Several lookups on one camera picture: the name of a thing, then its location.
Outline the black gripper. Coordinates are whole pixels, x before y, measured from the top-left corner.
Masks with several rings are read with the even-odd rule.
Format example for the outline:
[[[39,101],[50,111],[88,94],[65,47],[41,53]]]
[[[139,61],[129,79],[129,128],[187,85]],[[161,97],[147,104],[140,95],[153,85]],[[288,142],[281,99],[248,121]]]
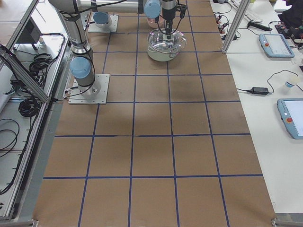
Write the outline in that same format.
[[[180,13],[180,18],[183,19],[187,11],[185,4],[179,3],[177,0],[162,0],[161,1],[162,16],[165,21],[165,37],[168,39],[172,32],[172,21],[176,17],[176,12]]]

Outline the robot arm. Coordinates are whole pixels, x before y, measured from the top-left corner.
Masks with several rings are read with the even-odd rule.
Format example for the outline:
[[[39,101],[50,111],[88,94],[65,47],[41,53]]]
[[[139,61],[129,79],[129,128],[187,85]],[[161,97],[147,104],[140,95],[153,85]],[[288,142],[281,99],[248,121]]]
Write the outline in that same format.
[[[112,24],[112,19],[106,12],[95,12],[93,20],[97,27],[109,27]]]
[[[187,41],[184,35],[173,28],[176,12],[183,19],[187,7],[176,0],[52,0],[50,4],[59,12],[65,30],[71,41],[74,54],[70,62],[70,71],[78,83],[80,95],[95,97],[101,90],[93,64],[93,50],[83,30],[81,14],[94,13],[95,24],[109,22],[109,13],[144,14],[147,18],[159,22],[164,19],[164,26],[157,27],[148,35],[149,56],[156,61],[170,61],[184,49]]]

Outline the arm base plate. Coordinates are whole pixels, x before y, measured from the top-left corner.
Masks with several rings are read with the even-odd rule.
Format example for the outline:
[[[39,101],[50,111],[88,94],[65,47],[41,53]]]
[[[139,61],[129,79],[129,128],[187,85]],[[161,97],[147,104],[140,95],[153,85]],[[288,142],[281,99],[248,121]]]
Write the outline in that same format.
[[[74,79],[73,86],[77,88],[71,90],[68,103],[71,105],[105,105],[107,103],[109,80],[109,74],[97,74],[92,87],[84,92],[87,88],[79,87],[77,80]]]
[[[108,15],[108,21],[106,24],[98,24],[95,19],[91,17],[88,32],[89,33],[116,33],[118,25],[118,15]]]

